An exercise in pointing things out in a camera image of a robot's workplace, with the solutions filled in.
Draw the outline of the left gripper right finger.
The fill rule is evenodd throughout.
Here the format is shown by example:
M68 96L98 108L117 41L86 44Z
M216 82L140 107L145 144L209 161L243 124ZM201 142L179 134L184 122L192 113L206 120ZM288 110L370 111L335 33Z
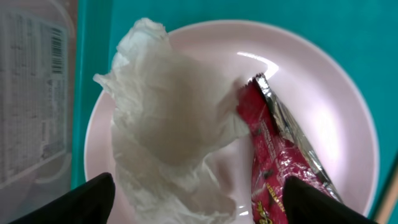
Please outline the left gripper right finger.
M294 176L285 180L283 205L289 224L377 224Z

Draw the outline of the white napkin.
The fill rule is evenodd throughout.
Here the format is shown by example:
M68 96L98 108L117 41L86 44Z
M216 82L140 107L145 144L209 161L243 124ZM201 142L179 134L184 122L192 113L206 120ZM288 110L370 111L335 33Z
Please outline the white napkin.
M232 81L174 50L148 18L122 38L109 73L94 81L114 100L116 180L139 223L231 223L210 156L249 132Z

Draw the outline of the red snack wrapper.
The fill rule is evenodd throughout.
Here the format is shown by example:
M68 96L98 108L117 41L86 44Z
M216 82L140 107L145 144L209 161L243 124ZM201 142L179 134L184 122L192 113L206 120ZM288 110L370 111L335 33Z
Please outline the red snack wrapper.
M252 77L239 90L236 109L250 130L254 146L251 172L254 223L287 223L282 191L290 176L341 201L313 147L263 73Z

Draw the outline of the pink plate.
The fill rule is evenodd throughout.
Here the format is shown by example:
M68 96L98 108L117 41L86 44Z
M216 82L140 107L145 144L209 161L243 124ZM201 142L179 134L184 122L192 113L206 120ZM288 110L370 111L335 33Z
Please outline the pink plate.
M250 21L209 21L169 32L175 49L246 83L264 72L310 141L345 205L365 217L379 177L379 144L369 109L346 72L303 38ZM84 170L115 178L111 147L114 101L101 92L88 123ZM222 187L237 202L231 223L252 223L249 171L253 148L241 138L213 154Z

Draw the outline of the clear plastic bin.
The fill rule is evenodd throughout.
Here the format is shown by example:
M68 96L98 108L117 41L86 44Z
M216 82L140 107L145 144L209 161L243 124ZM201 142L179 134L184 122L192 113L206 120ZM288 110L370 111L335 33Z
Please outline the clear plastic bin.
M78 3L1 0L1 222L70 190Z

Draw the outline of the teal serving tray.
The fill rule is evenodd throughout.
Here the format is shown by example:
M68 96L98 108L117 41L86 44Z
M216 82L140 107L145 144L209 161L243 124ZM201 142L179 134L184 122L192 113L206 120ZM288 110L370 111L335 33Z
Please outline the teal serving tray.
M133 23L148 17L169 30L189 24L243 19L292 31L332 56L361 90L379 139L375 217L397 164L397 2L351 0L91 0L76 5L72 187L85 181L84 140L101 88L93 81L111 64Z

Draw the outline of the left wooden chopstick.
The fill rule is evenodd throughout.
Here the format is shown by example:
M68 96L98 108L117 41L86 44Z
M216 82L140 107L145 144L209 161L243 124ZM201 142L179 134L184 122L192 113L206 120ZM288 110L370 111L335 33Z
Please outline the left wooden chopstick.
M394 210L397 203L397 168L391 175L391 180L387 186L385 194L376 212L374 220L377 223L386 224Z

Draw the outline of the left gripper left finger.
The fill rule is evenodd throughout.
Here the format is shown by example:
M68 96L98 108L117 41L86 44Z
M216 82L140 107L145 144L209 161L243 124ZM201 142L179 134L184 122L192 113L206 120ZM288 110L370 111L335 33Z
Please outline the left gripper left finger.
M105 224L116 193L113 176L103 172L11 224Z

